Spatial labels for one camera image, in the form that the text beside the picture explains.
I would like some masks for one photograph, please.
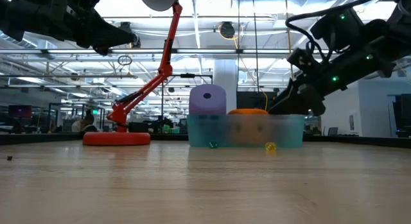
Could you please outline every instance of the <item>translucent plastic bin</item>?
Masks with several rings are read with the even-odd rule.
[[[300,148],[304,116],[189,115],[188,137],[192,147]]]

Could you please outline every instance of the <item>wooden table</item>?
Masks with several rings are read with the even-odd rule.
[[[411,223],[410,190],[396,148],[0,146],[1,224]]]

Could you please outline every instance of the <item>white column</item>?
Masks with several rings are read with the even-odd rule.
[[[237,109],[237,60],[215,60],[213,81],[227,94],[227,112]]]

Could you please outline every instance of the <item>ceiling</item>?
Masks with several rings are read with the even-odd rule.
[[[235,53],[236,43],[238,49],[259,50],[258,71],[259,84],[265,85],[263,90],[272,91],[273,87],[285,87],[290,77],[290,64],[286,61],[288,50],[296,47],[305,47],[306,38],[297,32],[290,32],[288,36],[285,19],[288,16],[300,13],[323,10],[331,6],[337,6],[353,0],[179,0],[184,7],[182,18],[177,31],[177,38],[173,48],[191,49],[187,53],[175,53],[172,55],[171,64],[175,74],[193,73],[197,75],[212,75],[214,60],[238,59]],[[354,9],[364,22],[372,19],[387,19],[394,9],[392,0],[375,0]],[[172,11],[155,12],[143,4],[141,0],[101,0],[95,7],[97,12],[113,26],[119,26],[120,22],[131,22],[133,32],[139,35],[142,50],[129,54],[133,62],[129,66],[120,66],[118,58],[124,54],[112,54],[100,56],[92,51],[90,53],[76,53],[80,48],[71,41],[61,42],[50,37],[27,33],[24,37],[32,44],[38,44],[46,40],[57,49],[70,49],[63,53],[50,56],[23,54],[24,49],[9,40],[0,39],[0,48],[16,49],[13,54],[0,54],[0,73],[23,74],[35,76],[48,74],[54,78],[41,78],[39,81],[29,81],[14,78],[12,85],[54,85],[51,90],[63,97],[76,99],[107,99],[120,98],[132,93],[144,83],[150,81],[157,73],[161,60],[161,49],[164,39],[168,34]],[[295,25],[308,30],[318,18],[304,19],[293,22]],[[218,32],[222,22],[232,22],[236,30],[236,40],[226,40]],[[322,49],[327,50],[325,43],[319,42]],[[234,53],[202,53],[205,49],[234,50]],[[238,69],[244,82],[240,82],[238,90],[257,90],[251,75],[256,77],[254,69],[257,68],[255,54],[241,55],[243,62],[239,62]],[[90,78],[72,80],[67,78],[70,74],[79,74]],[[200,83],[206,83],[209,78],[196,77],[195,79],[183,79],[175,77],[168,82],[167,87],[175,87],[175,92],[165,90],[164,95],[169,97],[170,111],[175,107],[187,107],[187,100],[181,96],[188,96],[191,87]],[[152,110],[161,103],[161,90],[158,90],[149,98],[146,107],[141,110]]]

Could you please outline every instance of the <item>table surface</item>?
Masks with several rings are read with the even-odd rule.
[[[410,223],[410,190],[397,148],[0,146],[2,224]]]

